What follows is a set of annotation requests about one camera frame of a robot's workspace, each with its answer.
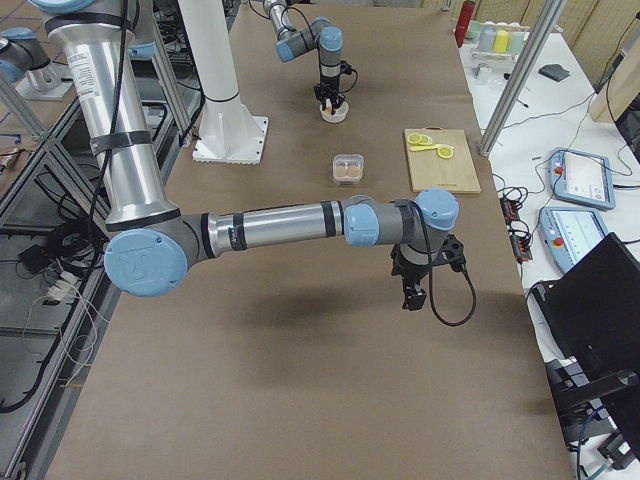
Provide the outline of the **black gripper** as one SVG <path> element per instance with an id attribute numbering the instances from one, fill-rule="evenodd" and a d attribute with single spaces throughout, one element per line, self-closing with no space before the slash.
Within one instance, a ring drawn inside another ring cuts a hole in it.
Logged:
<path id="1" fill-rule="evenodd" d="M 334 109 L 334 113 L 344 114 L 346 112 L 346 96 L 340 91 L 340 78 L 340 75 L 332 77 L 321 75 L 320 81 L 314 85 L 314 94 L 321 103 L 322 111 L 327 104 L 339 103 Z"/>
<path id="2" fill-rule="evenodd" d="M 391 275 L 399 276 L 402 281 L 404 296 L 402 309 L 419 311 L 424 307 L 426 291 L 421 288 L 421 280 L 429 275 L 434 267 L 434 260 L 418 253 L 408 245 L 394 245 L 390 257 L 392 260 Z"/>

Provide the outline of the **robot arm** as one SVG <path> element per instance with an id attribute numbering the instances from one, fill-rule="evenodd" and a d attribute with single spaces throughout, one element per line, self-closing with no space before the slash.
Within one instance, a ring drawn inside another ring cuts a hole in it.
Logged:
<path id="1" fill-rule="evenodd" d="M 413 201 L 356 195 L 222 216 L 183 215 L 166 197 L 129 59 L 138 48 L 134 40 L 152 31 L 151 2 L 29 2 L 71 68 L 111 207 L 104 267 L 120 290 L 159 296 L 180 285 L 190 267 L 224 252 L 341 235 L 351 246 L 393 246 L 391 275 L 402 279 L 403 309 L 423 307 L 427 292 L 420 282 L 435 266 L 450 265 L 470 282 L 463 245 L 450 233 L 459 204 L 442 189 L 424 190 Z M 318 17 L 300 31 L 286 1 L 263 5 L 280 59 L 317 51 L 321 111 L 346 112 L 338 85 L 350 66 L 341 58 L 341 30 Z M 268 118 L 252 116 L 240 99 L 221 2 L 183 1 L 180 9 L 205 102 L 195 159 L 259 163 Z"/>
<path id="2" fill-rule="evenodd" d="M 309 52 L 317 54 L 319 82 L 314 85 L 314 94 L 326 120 L 339 122 L 338 115 L 347 107 L 340 79 L 353 73 L 350 64 L 342 58 L 341 29 L 326 17 L 316 17 L 309 22 L 292 1 L 261 1 L 261 5 L 264 17 L 273 26 L 276 53 L 283 63 Z"/>

